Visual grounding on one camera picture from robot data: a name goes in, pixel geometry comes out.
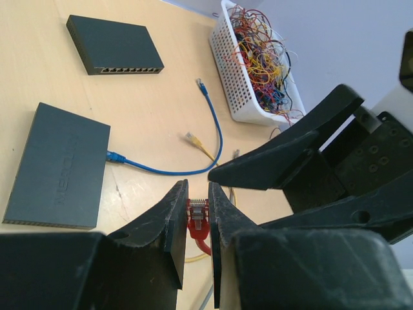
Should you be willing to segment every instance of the red wire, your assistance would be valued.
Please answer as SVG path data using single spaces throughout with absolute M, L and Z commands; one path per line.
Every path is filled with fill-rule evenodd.
M 207 246 L 204 240 L 195 240 L 195 242 L 201 251 L 211 256 L 211 248 Z

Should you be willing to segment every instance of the black network switch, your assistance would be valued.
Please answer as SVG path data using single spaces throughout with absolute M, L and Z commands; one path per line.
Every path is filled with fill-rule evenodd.
M 89 75 L 157 74 L 164 68 L 144 26 L 76 15 L 66 26 Z
M 3 223 L 96 227 L 110 127 L 40 103 Z

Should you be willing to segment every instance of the brand logo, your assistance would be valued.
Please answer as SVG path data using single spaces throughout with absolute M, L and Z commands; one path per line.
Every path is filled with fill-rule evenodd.
M 70 171 L 72 170 L 73 160 L 75 156 L 76 145 L 79 137 L 71 134 L 63 154 L 62 169 L 59 176 L 59 183 L 57 184 L 56 196 L 54 199 L 55 206 L 65 205 L 66 191 L 69 185 Z

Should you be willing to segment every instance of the red rj45 connector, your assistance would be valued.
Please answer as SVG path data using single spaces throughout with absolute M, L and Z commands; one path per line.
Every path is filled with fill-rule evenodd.
M 197 246 L 208 255 L 211 248 L 204 240 L 209 234 L 209 202 L 207 199 L 188 199 L 186 203 L 186 214 L 188 216 L 188 229 L 192 239 Z

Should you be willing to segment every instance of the white wall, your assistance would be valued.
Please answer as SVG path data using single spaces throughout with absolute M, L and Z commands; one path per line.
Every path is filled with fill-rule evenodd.
M 413 0 L 264 0 L 259 9 L 299 56 L 292 72 L 307 112 L 340 83 L 368 107 L 398 83 Z
M 180 6 L 187 10 L 191 10 L 202 15 L 212 16 L 212 13 L 219 14 L 221 9 L 221 0 L 162 0 L 173 5 Z M 264 0 L 232 0 L 244 8 L 256 8 Z

